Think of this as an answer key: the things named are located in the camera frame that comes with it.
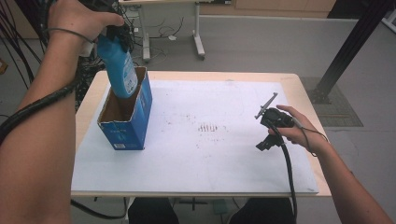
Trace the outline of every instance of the hand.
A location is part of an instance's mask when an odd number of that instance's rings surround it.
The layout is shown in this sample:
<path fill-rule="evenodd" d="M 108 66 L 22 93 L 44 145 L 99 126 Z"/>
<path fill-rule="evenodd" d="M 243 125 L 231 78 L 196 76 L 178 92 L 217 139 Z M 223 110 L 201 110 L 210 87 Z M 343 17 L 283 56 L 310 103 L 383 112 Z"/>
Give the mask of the hand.
<path fill-rule="evenodd" d="M 94 12 L 84 7 L 78 0 L 58 0 L 49 9 L 49 28 L 62 28 L 77 32 L 94 40 L 108 25 L 121 26 L 122 16 L 110 12 Z M 62 31 L 52 31 L 64 35 Z"/>
<path fill-rule="evenodd" d="M 278 109 L 284 110 L 286 112 L 289 112 L 293 117 L 295 117 L 297 120 L 300 121 L 300 123 L 308 130 L 304 130 L 306 137 L 309 141 L 309 146 L 312 152 L 314 153 L 319 153 L 320 150 L 323 148 L 323 146 L 326 146 L 329 144 L 326 139 L 323 138 L 323 136 L 319 133 L 315 133 L 318 130 L 314 127 L 314 125 L 309 121 L 309 119 L 303 115 L 302 113 L 298 112 L 296 109 L 294 109 L 292 106 L 287 106 L 287 105 L 277 105 L 276 106 Z M 279 132 L 287 137 L 289 141 L 291 141 L 293 144 L 299 144 L 302 147 L 308 148 L 308 144 L 306 142 L 303 130 L 298 128 L 296 125 L 292 128 L 277 128 Z M 271 129 L 268 130 L 269 134 L 275 134 L 274 131 Z"/>

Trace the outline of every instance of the bracelet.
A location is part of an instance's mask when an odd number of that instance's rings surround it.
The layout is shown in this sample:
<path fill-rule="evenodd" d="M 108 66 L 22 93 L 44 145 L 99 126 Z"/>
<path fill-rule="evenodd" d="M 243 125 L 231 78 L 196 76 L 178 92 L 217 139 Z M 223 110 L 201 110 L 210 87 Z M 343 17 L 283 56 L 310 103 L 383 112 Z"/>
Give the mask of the bracelet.
<path fill-rule="evenodd" d="M 64 31 L 64 32 L 67 32 L 67 33 L 72 34 L 72 35 L 77 35 L 77 36 L 79 36 L 79 37 L 85 39 L 86 41 L 90 42 L 91 44 L 94 43 L 93 40 L 90 40 L 87 36 L 82 35 L 82 34 L 79 34 L 79 33 L 77 33 L 77 32 L 71 31 L 71 30 L 66 30 L 66 29 L 64 29 L 64 28 L 56 28 L 56 27 L 47 28 L 47 29 L 43 30 L 43 32 L 46 33 L 46 32 L 54 31 L 54 30 Z"/>

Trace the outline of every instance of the table leg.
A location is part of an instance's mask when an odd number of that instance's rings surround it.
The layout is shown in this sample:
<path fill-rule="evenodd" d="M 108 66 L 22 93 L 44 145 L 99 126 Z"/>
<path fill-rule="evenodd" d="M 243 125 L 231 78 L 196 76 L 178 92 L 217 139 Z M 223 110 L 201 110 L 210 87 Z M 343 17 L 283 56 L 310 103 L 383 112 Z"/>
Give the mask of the table leg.
<path fill-rule="evenodd" d="M 393 22 L 396 20 L 396 10 L 393 10 L 392 14 L 386 19 L 382 19 L 382 22 L 384 22 L 385 25 L 388 26 L 389 29 L 391 29 L 394 33 L 396 33 L 396 26 L 393 24 Z"/>
<path fill-rule="evenodd" d="M 142 34 L 143 34 L 143 49 L 142 49 L 142 58 L 143 62 L 148 63 L 150 60 L 150 55 L 149 55 L 149 34 L 146 32 L 146 25 L 145 25 L 145 17 L 143 13 L 142 6 L 137 6 L 137 13 L 139 15 L 139 20 L 140 20 L 140 26 L 142 29 Z"/>
<path fill-rule="evenodd" d="M 198 55 L 205 58 L 204 46 L 202 45 L 201 37 L 199 36 L 199 3 L 195 3 L 195 30 L 192 31 L 192 36 L 194 37 L 195 46 L 197 47 Z"/>

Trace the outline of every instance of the metal pole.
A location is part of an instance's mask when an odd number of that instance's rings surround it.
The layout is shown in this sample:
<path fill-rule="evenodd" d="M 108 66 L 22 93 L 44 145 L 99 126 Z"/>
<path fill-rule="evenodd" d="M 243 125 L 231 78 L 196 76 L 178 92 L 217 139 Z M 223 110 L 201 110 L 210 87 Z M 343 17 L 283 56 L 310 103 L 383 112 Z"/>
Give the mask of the metal pole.
<path fill-rule="evenodd" d="M 343 75 L 375 27 L 381 22 L 393 0 L 373 0 L 356 23 L 346 42 L 340 48 L 317 87 L 308 91 L 313 104 L 329 104 L 328 95 L 338 78 Z"/>

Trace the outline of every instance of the forearm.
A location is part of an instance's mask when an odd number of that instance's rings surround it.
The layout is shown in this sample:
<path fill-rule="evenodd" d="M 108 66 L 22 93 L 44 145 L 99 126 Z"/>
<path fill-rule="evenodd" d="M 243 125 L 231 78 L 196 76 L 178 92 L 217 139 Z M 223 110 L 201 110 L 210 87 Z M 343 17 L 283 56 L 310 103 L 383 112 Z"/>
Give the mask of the forearm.
<path fill-rule="evenodd" d="M 79 37 L 70 35 L 51 38 L 43 63 L 20 108 L 73 80 L 81 43 Z M 51 214 L 57 217 L 69 209 L 75 157 L 74 98 L 74 93 L 69 94 L 38 111 L 17 126 L 1 146 L 0 210 L 9 215 L 8 218 L 34 220 L 35 213 L 40 212 L 48 213 L 47 217 Z"/>
<path fill-rule="evenodd" d="M 392 223 L 330 144 L 323 145 L 318 159 L 343 223 Z"/>

